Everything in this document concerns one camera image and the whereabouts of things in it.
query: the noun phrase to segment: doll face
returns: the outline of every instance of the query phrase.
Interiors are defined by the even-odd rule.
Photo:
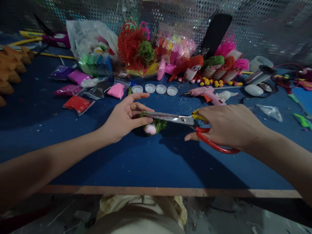
[[[234,72],[240,72],[241,70],[242,70],[242,68],[238,68],[238,67],[233,68]]]
[[[227,65],[222,65],[222,66],[221,66],[221,69],[222,69],[223,71],[227,71],[227,70],[230,69],[230,67],[227,66]]]
[[[219,69],[219,68],[221,68],[221,67],[222,67],[221,64],[217,64],[217,65],[212,66],[211,68],[212,68],[213,70],[217,70],[217,69]]]
[[[190,68],[190,70],[198,71],[201,67],[202,67],[201,65],[196,65],[196,66]]]

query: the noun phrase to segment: hand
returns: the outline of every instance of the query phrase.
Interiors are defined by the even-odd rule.
[[[211,124],[204,133],[214,143],[245,151],[247,147],[273,133],[244,105],[209,106],[199,110]],[[185,136],[185,141],[200,140],[196,133]]]
[[[153,122],[151,117],[142,117],[142,111],[154,111],[135,100],[149,97],[149,93],[136,93],[127,96],[121,103],[117,104],[105,124],[97,131],[102,136],[108,135],[111,143],[118,142],[132,129]]]

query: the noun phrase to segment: wooden table edge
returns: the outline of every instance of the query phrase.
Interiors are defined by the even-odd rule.
[[[155,188],[155,187],[113,187],[47,185],[39,193],[151,195],[190,197],[257,197],[257,198],[302,198],[296,190],[265,189],[212,189],[212,188]]]

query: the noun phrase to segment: right hand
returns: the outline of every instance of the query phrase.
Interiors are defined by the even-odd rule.
[[[201,108],[199,114],[211,124],[209,132],[204,133],[212,142],[226,147],[245,151],[252,144],[265,139],[272,130],[265,127],[244,105],[208,106]],[[185,136],[185,141],[200,140],[196,133]]]

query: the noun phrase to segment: pink glue gun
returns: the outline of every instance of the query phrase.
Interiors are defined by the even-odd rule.
[[[226,105],[224,102],[220,100],[215,94],[214,94],[214,88],[211,86],[206,86],[206,87],[200,87],[200,88],[195,88],[187,93],[184,93],[184,95],[191,95],[193,97],[197,96],[202,96],[206,99],[206,102],[210,102],[215,105],[215,106],[224,106]]]

